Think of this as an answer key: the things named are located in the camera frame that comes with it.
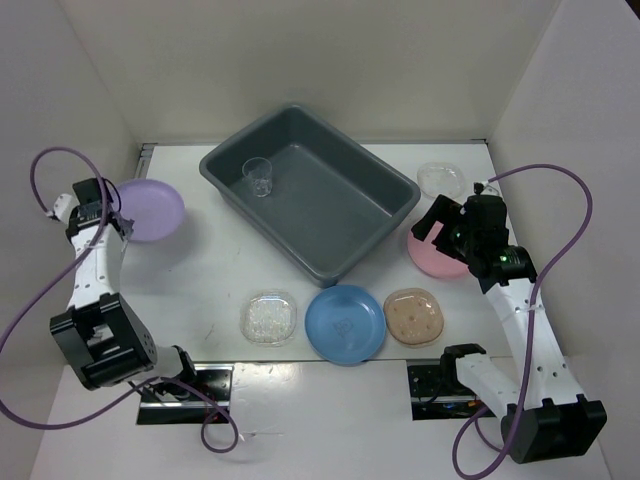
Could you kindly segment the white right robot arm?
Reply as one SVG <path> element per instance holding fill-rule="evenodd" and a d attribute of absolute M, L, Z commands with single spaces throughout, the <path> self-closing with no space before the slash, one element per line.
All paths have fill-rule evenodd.
<path fill-rule="evenodd" d="M 464 204 L 438 196 L 412 227 L 436 250 L 462 262 L 501 322 L 519 380 L 511 381 L 475 343 L 445 348 L 439 382 L 450 393 L 473 392 L 500 422 L 506 453 L 518 464 L 585 455 L 607 421 L 564 359 L 539 297 L 542 276 L 529 252 L 509 242 L 505 202 L 472 195 Z"/>

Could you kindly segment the metal base plate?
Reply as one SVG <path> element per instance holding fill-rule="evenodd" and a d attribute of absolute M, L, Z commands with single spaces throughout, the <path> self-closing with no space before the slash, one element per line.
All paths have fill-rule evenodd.
<path fill-rule="evenodd" d="M 192 387 L 230 412 L 232 364 L 196 363 Z M 209 415 L 213 424 L 228 420 L 199 395 L 176 385 L 145 387 L 140 393 L 136 424 L 141 426 L 201 424 Z"/>
<path fill-rule="evenodd" d="M 442 383 L 436 360 L 407 361 L 406 370 L 413 421 L 467 419 L 482 406 L 469 389 Z"/>

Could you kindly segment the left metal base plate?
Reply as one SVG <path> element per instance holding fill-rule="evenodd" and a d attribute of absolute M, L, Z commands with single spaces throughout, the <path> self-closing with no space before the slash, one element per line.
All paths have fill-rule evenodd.
<path fill-rule="evenodd" d="M 232 364 L 196 363 L 192 387 L 230 412 Z M 136 424 L 141 426 L 201 424 L 209 415 L 213 424 L 228 420 L 199 395 L 176 385 L 145 387 L 140 393 Z"/>

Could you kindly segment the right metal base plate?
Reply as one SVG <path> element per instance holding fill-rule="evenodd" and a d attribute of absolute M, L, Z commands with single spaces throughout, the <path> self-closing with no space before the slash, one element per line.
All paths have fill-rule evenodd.
<path fill-rule="evenodd" d="M 413 421 L 467 419 L 482 406 L 469 389 L 442 383 L 436 360 L 407 361 L 406 370 Z"/>

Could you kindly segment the clear plastic cup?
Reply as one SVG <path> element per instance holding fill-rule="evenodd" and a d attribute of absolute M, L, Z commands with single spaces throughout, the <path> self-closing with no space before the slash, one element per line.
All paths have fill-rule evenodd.
<path fill-rule="evenodd" d="M 271 162 L 263 157 L 250 158 L 244 162 L 242 174 L 254 196 L 264 198 L 271 194 L 272 171 Z"/>

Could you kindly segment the grey plastic bin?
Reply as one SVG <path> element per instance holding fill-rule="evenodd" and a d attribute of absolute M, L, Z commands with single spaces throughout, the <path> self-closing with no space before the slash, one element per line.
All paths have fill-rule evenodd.
<path fill-rule="evenodd" d="M 242 166 L 272 164 L 254 196 Z M 418 185 L 310 109 L 284 105 L 223 141 L 199 164 L 221 197 L 317 286 L 331 287 L 418 204 Z"/>

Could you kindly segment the pink plastic plate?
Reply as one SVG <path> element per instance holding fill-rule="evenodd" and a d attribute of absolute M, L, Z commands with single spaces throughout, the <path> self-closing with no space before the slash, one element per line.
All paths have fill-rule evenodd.
<path fill-rule="evenodd" d="M 432 244 L 443 225 L 436 222 L 424 241 L 416 239 L 412 231 L 407 235 L 407 249 L 413 263 L 425 274 L 438 279 L 456 279 L 469 274 L 468 267 L 452 259 Z"/>

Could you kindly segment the purple plastic plate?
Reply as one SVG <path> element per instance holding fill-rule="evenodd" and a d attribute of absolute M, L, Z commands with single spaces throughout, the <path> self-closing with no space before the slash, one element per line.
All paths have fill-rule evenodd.
<path fill-rule="evenodd" d="M 121 215 L 133 222 L 130 240 L 150 243 L 173 234 L 186 217 L 182 196 L 171 185 L 154 179 L 133 179 L 117 186 Z"/>

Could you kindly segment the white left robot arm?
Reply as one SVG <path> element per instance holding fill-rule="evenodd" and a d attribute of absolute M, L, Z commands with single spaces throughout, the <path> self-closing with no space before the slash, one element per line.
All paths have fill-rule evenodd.
<path fill-rule="evenodd" d="M 73 190 L 54 206 L 79 264 L 66 310 L 50 320 L 53 339 L 88 390 L 158 377 L 154 393 L 191 398 L 200 376 L 189 354 L 177 345 L 158 346 L 120 293 L 133 222 L 114 210 L 108 187 L 97 178 L 77 182 Z"/>

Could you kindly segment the clear textured square dish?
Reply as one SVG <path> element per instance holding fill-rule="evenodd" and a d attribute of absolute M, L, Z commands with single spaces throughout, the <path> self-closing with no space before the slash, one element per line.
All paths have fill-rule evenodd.
<path fill-rule="evenodd" d="M 255 345 L 276 347 L 288 342 L 297 326 L 297 303 L 284 290 L 263 290 L 242 306 L 239 329 Z"/>

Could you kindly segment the blue plastic plate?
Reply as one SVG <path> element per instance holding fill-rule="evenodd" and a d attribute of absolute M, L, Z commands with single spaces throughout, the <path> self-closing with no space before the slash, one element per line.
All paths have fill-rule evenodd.
<path fill-rule="evenodd" d="M 365 289 L 336 285 L 317 294 L 304 318 L 306 337 L 322 359 L 341 366 L 371 360 L 386 337 L 384 312 Z"/>

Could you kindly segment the amber square plastic dish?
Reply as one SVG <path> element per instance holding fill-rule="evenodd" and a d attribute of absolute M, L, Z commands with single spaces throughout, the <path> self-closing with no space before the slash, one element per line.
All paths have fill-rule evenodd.
<path fill-rule="evenodd" d="M 440 305 L 424 289 L 407 288 L 391 293 L 383 311 L 389 333 L 404 346 L 426 346 L 444 332 L 445 319 Z"/>

